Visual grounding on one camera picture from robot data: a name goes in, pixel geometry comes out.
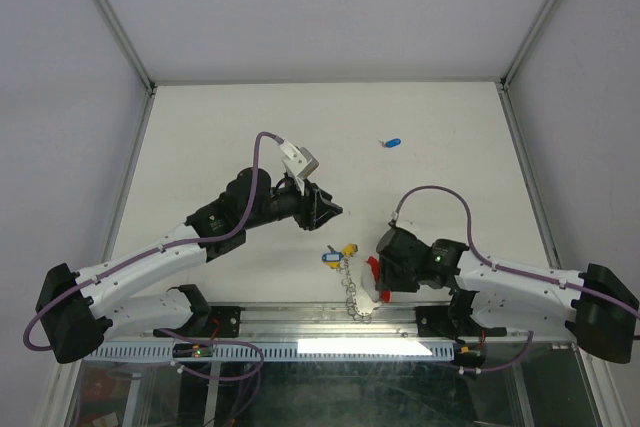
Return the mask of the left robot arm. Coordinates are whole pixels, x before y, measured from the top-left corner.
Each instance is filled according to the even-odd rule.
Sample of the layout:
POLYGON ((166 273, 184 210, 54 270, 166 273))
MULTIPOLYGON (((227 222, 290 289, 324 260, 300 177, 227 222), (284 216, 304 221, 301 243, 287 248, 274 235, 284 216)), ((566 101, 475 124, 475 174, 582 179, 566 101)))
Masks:
POLYGON ((62 263, 45 276, 36 320, 47 350, 60 364, 80 360, 114 337, 169 329, 194 336, 206 330, 210 307, 194 284, 144 296, 145 288, 211 262, 242 246, 248 230, 292 218, 305 231, 341 215, 331 194, 285 175, 272 184, 247 168, 213 202, 199 208, 160 241, 115 261, 72 271, 62 263))

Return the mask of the yellow tag key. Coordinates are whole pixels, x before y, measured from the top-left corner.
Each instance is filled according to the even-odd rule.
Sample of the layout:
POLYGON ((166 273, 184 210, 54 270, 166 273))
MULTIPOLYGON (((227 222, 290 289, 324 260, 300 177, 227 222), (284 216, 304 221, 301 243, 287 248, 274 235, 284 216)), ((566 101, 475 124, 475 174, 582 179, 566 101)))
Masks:
POLYGON ((348 244, 341 250, 342 255, 345 257, 353 257, 357 252, 358 252, 358 246, 353 243, 348 244))

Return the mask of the red handle keyring holder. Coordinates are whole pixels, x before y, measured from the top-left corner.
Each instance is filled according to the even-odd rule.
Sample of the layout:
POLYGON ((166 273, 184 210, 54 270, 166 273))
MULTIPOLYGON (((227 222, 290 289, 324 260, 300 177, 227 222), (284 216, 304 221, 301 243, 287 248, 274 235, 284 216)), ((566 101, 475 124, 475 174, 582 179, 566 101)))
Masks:
POLYGON ((339 272, 346 295, 347 314, 356 322, 369 323, 373 313, 384 303, 375 288, 376 281, 368 259, 359 255, 345 257, 339 272))

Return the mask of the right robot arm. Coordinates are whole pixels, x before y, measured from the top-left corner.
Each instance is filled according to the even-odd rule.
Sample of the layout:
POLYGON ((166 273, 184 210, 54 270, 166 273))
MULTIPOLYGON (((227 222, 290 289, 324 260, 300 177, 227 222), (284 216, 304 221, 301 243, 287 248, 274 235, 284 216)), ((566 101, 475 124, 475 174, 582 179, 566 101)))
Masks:
POLYGON ((574 342, 608 362, 631 360, 639 301, 605 266, 540 272, 498 260, 485 265, 461 242, 427 244, 397 226, 382 236, 376 252, 374 279, 384 299, 426 287, 447 290, 447 306, 417 310, 430 335, 457 340, 531 331, 574 342))

